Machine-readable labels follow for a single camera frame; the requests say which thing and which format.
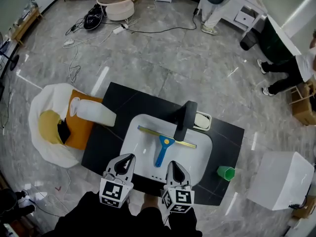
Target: white shirt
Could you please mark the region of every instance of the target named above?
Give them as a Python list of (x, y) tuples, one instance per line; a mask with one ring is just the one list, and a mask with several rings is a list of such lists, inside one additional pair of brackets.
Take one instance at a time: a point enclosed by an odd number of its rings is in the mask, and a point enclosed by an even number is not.
[(308, 81), (316, 72), (313, 70), (313, 63), (316, 56), (316, 46), (306, 53), (295, 56), (298, 69), (300, 70), (304, 82)]

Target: green cup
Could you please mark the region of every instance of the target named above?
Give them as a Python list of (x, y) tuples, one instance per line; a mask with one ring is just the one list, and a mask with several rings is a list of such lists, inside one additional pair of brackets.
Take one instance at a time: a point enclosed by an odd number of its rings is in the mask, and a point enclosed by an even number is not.
[(235, 176), (235, 169), (228, 166), (219, 166), (217, 169), (217, 174), (226, 181), (231, 181)]

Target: white drawer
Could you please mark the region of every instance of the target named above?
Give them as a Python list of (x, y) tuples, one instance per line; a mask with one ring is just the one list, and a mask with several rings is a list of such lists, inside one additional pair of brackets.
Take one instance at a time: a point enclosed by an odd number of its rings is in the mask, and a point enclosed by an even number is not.
[(252, 22), (255, 20), (254, 17), (240, 11), (238, 12), (236, 18), (235, 18), (235, 21), (239, 22), (239, 23), (242, 23), (243, 25), (246, 25), (246, 26), (251, 26)]

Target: yellow cushion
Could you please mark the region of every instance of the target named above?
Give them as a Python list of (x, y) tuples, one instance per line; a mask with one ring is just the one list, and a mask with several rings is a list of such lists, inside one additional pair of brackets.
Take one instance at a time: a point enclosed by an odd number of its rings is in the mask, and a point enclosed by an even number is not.
[(70, 136), (67, 139), (65, 145), (69, 147), (77, 148), (80, 150), (84, 150), (87, 145), (87, 142), (92, 130), (93, 122), (79, 118), (77, 115), (74, 115), (72, 117), (70, 116), (69, 107), (74, 97), (78, 97), (80, 99), (91, 100), (91, 101), (95, 101), (99, 103), (102, 102), (102, 98), (91, 97), (83, 93), (80, 93), (74, 89), (73, 89), (73, 93), (71, 94), (69, 104), (68, 104), (67, 116), (66, 116), (66, 122), (70, 130)]
[(39, 117), (39, 133), (51, 144), (63, 144), (58, 134), (57, 125), (61, 122), (58, 113), (53, 110), (43, 112)]

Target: yellow squeegee blade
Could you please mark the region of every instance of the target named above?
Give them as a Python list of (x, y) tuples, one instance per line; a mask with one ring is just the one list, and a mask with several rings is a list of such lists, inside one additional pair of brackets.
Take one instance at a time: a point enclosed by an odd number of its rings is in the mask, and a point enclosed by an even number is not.
[[(173, 139), (172, 137), (166, 136), (166, 135), (164, 135), (164, 134), (161, 134), (161, 133), (158, 133), (158, 132), (156, 132), (156, 131), (150, 130), (150, 129), (148, 129), (148, 128), (142, 127), (142, 126), (140, 126), (140, 125), (138, 126), (138, 129), (141, 130), (141, 131), (143, 131), (143, 132), (146, 132), (146, 133), (150, 133), (150, 134), (152, 134), (152, 135), (155, 135), (155, 136), (160, 136), (160, 135), (162, 135), (162, 136), (165, 136), (165, 137), (167, 137), (167, 138)], [(191, 144), (191, 143), (188, 143), (188, 142), (185, 142), (185, 141), (175, 141), (175, 142), (178, 143), (178, 144), (181, 144), (181, 145), (190, 147), (190, 148), (197, 148), (196, 145)]]

